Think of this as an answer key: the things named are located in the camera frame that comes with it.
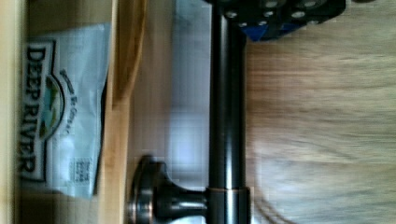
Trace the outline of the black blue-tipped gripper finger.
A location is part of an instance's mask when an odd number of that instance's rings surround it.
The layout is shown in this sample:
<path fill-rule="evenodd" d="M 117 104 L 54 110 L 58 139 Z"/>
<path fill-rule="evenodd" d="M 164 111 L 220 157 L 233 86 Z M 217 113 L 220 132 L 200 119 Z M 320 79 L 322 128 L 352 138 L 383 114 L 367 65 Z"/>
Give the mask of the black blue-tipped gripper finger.
<path fill-rule="evenodd" d="M 341 15 L 346 0 L 205 0 L 251 41 L 270 41 Z"/>

